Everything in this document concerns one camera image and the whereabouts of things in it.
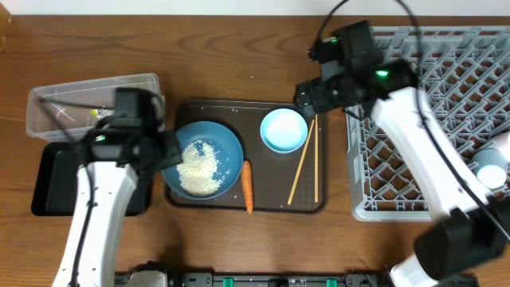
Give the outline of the blue plate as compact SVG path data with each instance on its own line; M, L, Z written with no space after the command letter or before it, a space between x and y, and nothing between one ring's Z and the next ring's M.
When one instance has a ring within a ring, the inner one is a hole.
M163 171L170 190L186 199L205 200L213 199L226 193L238 180L244 161L241 143L236 135L226 126L211 121L198 121L181 127L177 132L181 152L188 144L202 140L214 146L219 160L218 171L214 178L221 179L222 185L218 191L206 197L197 197L187 193L181 186L176 166Z

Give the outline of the light blue bowl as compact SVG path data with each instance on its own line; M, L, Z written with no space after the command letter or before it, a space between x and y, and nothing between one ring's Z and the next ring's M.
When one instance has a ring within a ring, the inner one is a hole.
M263 143L278 154L298 150L308 137L308 124L301 114L289 108L269 112L261 121Z

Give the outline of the silver foil wrapper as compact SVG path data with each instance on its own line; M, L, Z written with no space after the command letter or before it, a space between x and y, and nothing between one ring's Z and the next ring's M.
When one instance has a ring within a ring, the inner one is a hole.
M114 111L106 108L95 108L90 111L90 114L92 116L95 116L98 120L100 120L107 116L112 116L114 114Z

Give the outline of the light blue cup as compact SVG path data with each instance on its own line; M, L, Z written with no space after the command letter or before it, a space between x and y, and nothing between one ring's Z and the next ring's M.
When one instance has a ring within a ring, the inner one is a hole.
M508 161L496 149L484 149L471 160L476 166L473 174L489 189L502 187L507 181Z

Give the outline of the pink white cup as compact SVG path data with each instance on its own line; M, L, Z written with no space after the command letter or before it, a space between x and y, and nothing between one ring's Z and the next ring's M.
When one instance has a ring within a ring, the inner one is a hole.
M510 161L510 132L492 138L492 148L499 151L505 159Z

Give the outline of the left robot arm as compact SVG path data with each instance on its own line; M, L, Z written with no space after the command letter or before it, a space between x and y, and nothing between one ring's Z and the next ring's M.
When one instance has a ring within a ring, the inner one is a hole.
M78 142L73 220L55 286L112 286L124 216L139 178L181 163L173 131L92 128Z

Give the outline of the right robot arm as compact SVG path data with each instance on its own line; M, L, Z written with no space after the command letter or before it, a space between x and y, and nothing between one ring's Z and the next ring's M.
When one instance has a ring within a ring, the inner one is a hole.
M471 172L438 124L407 61L334 66L299 83L293 103L306 116L361 104L397 148L418 184L433 226L390 272L393 286L436 286L498 258L509 243L509 201L498 201Z

